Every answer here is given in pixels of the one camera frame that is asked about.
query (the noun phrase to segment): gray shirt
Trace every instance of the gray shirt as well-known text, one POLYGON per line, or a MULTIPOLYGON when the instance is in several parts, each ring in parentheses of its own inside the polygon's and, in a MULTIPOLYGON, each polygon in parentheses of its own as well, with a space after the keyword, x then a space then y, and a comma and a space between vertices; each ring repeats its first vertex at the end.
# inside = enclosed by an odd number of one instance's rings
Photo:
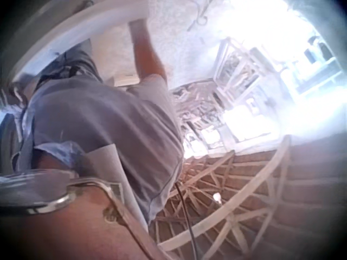
MULTIPOLYGON (((159 75, 150 75, 127 91, 86 76, 51 80, 30 100, 23 129, 24 136, 31 131, 34 149, 50 153, 82 177, 96 174, 114 181, 112 174, 88 171, 80 158, 115 144, 148 223, 164 207, 181 172, 181 133, 166 83, 159 75)), ((31 155, 24 151, 21 156, 31 155)))

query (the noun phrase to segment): man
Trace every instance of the man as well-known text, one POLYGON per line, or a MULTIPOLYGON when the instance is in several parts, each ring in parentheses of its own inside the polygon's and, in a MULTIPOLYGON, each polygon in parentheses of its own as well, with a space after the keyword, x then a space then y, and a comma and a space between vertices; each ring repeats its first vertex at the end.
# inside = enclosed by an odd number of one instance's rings
POLYGON ((42 72, 28 104, 24 142, 14 164, 18 171, 71 169, 81 177, 121 182, 130 187, 124 190, 125 205, 145 226, 166 203, 181 171, 183 149, 146 21, 131 22, 129 29, 140 83, 127 91, 103 84, 89 40, 62 54, 42 72), (120 167, 106 173, 90 169, 85 158, 93 160, 94 151, 109 145, 117 149, 110 160, 119 160, 120 167), (122 172, 125 179, 118 176, 122 172))

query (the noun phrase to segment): wooden truss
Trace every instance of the wooden truss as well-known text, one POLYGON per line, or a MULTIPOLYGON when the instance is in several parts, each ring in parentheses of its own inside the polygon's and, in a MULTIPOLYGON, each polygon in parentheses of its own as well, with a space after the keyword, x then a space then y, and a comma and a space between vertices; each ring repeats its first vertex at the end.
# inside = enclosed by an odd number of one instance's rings
MULTIPOLYGON (((210 259, 217 251, 220 250, 221 244, 226 241, 229 244, 233 245, 234 247, 238 248, 242 254, 245 257, 249 257, 252 252, 255 250, 255 248, 259 245, 259 242, 262 240, 262 237, 267 229, 267 227, 272 222, 274 213, 278 207, 278 205, 281 202, 281 195, 284 188, 284 183, 286 180, 287 172, 288 172, 288 166, 290 164, 290 136, 287 135, 284 137, 283 141, 281 142, 278 150, 276 151, 273 158, 267 162, 264 165, 264 168, 260 170, 260 172, 254 176, 254 177, 246 177, 249 182, 247 185, 245 185, 241 190, 237 191, 237 193, 231 197, 228 201, 223 201, 222 205, 214 211, 213 213, 213 206, 214 202, 213 197, 208 192, 211 191, 210 189, 203 189, 198 188, 194 185, 198 180, 203 178, 204 176, 210 175, 214 185, 211 185, 214 188, 215 192, 222 191, 225 188, 226 179, 228 178, 228 174, 230 169, 234 166, 233 164, 233 156, 234 152, 231 151, 227 153, 223 158, 219 159, 217 162, 212 164, 210 167, 204 169, 200 173, 196 174, 195 176, 191 177, 187 181, 184 182, 184 184, 181 186, 181 190, 184 194, 185 198, 190 198, 193 206, 195 207, 195 210, 198 214, 200 214, 200 217, 198 218, 192 218, 192 222, 196 223, 193 227, 193 233, 195 237, 198 237, 200 235, 207 235, 207 231, 209 229, 216 230, 216 225, 225 220, 225 224, 221 231, 219 232, 217 238, 212 241, 212 246, 209 248, 209 250, 204 254, 203 258, 204 260, 210 259), (218 167, 223 165, 225 162, 228 162, 228 164, 225 166, 225 171, 223 175, 223 179, 220 182, 218 178, 216 177, 214 170, 216 170, 218 167), (276 168, 280 167, 280 178, 277 184, 275 185, 274 180, 272 178, 272 173, 275 171, 276 168), (255 190, 263 183, 266 182, 268 187, 268 196, 263 196, 266 198, 267 201, 267 207, 264 207, 263 209, 258 209, 254 211, 248 211, 245 210, 242 214, 234 214, 234 210, 240 207, 240 204, 245 201, 245 199, 249 196, 254 195, 255 190), (196 192, 201 192, 205 196, 211 199, 211 204, 206 205, 205 203, 202 203, 196 196, 196 192), (207 215, 203 216, 201 214, 201 205, 203 205, 207 209, 207 215), (262 227, 260 228, 259 232, 256 234, 255 239, 251 245, 249 245, 245 239, 245 236, 240 229, 241 223, 244 220, 255 218, 255 217, 262 217, 264 218, 262 227), (237 244, 231 242, 227 238, 227 234, 229 232, 232 232, 237 244)), ((172 198, 173 196, 177 195, 177 190, 173 190, 169 197, 172 198)), ((180 222, 181 225, 185 225, 184 219, 178 218, 178 213, 182 208, 182 203, 179 203, 177 207, 173 207, 174 213, 173 217, 171 218, 172 221, 180 222)), ((167 217, 167 221, 170 221, 170 216, 168 212, 165 212, 165 217, 167 217)), ((183 231, 182 233, 175 236, 175 233, 173 232, 173 229, 171 229, 171 233, 174 237, 161 242, 160 246, 165 251, 172 251, 174 249, 179 249, 182 245, 188 243, 191 240, 190 233, 188 230, 183 231)))

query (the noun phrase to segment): forearm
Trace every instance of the forearm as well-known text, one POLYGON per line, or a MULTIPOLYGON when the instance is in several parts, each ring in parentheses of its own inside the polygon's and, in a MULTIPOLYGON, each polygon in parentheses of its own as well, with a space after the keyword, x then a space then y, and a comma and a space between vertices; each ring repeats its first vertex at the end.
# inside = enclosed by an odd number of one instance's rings
POLYGON ((145 20, 129 24, 133 42, 136 70, 140 80, 151 74, 158 74, 166 81, 163 64, 153 49, 145 20))

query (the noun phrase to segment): black cable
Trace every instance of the black cable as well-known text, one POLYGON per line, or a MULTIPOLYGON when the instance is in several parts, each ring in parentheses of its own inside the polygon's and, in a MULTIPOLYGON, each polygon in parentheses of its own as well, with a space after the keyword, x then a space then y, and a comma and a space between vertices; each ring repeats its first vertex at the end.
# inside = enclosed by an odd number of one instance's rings
POLYGON ((190 236, 191 236, 191 247, 192 247, 192 249, 193 249, 194 259, 195 259, 195 260, 198 260, 198 258, 197 258, 197 246, 196 246, 196 241, 195 241, 195 237, 194 237, 194 234, 193 234, 193 230, 191 229, 191 225, 190 225, 190 221, 189 221, 189 216, 188 216, 187 207, 186 207, 186 205, 185 205, 185 202, 184 202, 182 193, 181 193, 181 191, 179 190, 179 187, 178 187, 177 183, 175 183, 175 187, 176 187, 176 189, 177 189, 177 191, 178 191, 179 198, 180 198, 181 201, 182 201, 183 213, 184 213, 184 216, 185 216, 185 221, 187 222, 188 229, 189 229, 189 233, 190 233, 190 236))

